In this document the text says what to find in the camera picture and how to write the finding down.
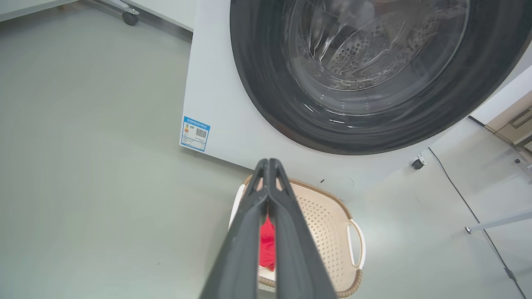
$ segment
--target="beige laundry basket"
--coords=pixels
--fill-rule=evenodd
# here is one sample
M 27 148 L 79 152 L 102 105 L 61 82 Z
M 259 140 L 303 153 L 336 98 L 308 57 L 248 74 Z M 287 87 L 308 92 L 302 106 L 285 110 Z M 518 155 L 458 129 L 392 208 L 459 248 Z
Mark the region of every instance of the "beige laundry basket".
M 250 179 L 251 176 L 238 189 L 232 207 L 229 226 L 231 226 Z M 360 227 L 353 221 L 349 210 L 333 194 L 294 179 L 290 179 L 290 185 L 303 211 L 306 223 L 318 247 L 327 273 L 329 273 L 336 294 L 340 298 L 350 296 L 360 285 L 362 266 L 365 261 L 364 235 Z M 259 183 L 258 188 L 262 188 L 262 181 Z M 360 257 L 357 264 L 354 262 L 351 248 L 350 225 L 356 229 L 360 238 Z M 275 271 L 272 272 L 259 266 L 260 289 L 274 292 L 275 277 Z

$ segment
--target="washing machine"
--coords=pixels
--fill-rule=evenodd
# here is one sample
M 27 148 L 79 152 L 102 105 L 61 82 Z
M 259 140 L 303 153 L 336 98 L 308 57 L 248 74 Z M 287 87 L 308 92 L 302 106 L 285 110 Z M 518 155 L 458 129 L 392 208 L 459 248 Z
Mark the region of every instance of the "washing machine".
M 274 157 L 348 200 L 490 96 L 531 15 L 527 0 L 199 0 L 180 144 L 250 169 Z

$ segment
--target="gray floor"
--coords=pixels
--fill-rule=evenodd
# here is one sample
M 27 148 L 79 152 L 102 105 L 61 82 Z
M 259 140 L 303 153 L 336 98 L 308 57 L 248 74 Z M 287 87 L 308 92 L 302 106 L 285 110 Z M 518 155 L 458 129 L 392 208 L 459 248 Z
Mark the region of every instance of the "gray floor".
M 251 171 L 178 146 L 190 40 L 91 3 L 0 23 L 0 298 L 199 295 Z M 530 205 L 531 185 L 483 130 L 466 120 L 433 149 L 489 220 Z M 347 203 L 368 245 L 353 297 L 521 298 L 425 156 Z M 530 281 L 530 221 L 519 225 L 492 239 Z

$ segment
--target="basket handle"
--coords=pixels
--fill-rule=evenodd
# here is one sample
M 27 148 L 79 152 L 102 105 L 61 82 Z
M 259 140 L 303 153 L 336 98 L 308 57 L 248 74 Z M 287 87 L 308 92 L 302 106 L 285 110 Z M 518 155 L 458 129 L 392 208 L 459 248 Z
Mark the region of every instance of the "basket handle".
M 356 222 L 353 219 L 349 219 L 348 221 L 349 221 L 348 224 L 351 224 L 356 229 L 356 233 L 358 234 L 359 240 L 360 240 L 359 262 L 357 264 L 355 264 L 355 262 L 354 262 L 355 259 L 353 258 L 353 249 L 351 247 L 351 237 L 349 235 L 349 229 L 347 230 L 347 237 L 348 237 L 348 240 L 349 240 L 349 252 L 351 253 L 351 263 L 353 264 L 353 266 L 357 270 L 361 270 L 362 267 L 364 266 L 364 262 L 365 262 L 365 240 L 364 240 L 364 234 L 362 234 L 362 230 L 360 229 L 359 225 L 356 224 Z

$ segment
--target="energy label sticker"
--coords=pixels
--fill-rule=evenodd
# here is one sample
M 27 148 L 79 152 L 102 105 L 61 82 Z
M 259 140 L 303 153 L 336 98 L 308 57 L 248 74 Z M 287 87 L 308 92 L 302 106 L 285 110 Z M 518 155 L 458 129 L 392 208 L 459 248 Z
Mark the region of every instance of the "energy label sticker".
M 185 117 L 183 132 L 181 132 L 181 144 L 195 150 L 205 152 L 205 145 L 209 137 L 211 126 Z

